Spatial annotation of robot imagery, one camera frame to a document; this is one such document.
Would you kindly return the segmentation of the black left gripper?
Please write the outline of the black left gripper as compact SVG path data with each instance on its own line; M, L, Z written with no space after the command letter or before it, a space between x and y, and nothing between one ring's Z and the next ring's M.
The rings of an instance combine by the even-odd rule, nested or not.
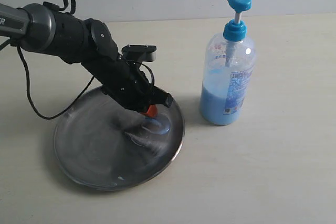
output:
M100 56L81 65L102 84L103 92L125 109L146 111L141 114L154 118L158 114L157 104L169 108L173 103L170 93L155 86L152 70L148 70L151 76L151 80L148 80L140 70L139 62L123 59L113 61Z

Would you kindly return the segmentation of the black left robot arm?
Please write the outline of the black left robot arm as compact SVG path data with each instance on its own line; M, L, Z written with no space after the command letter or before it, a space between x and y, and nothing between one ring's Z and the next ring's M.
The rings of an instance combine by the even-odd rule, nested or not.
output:
M170 107L172 96L155 86L141 67L154 59L153 45L119 49L107 25L81 20L52 3L22 8L1 5L1 35L19 52L57 56L67 64L81 64L102 85L104 94L125 109L153 117L156 106Z

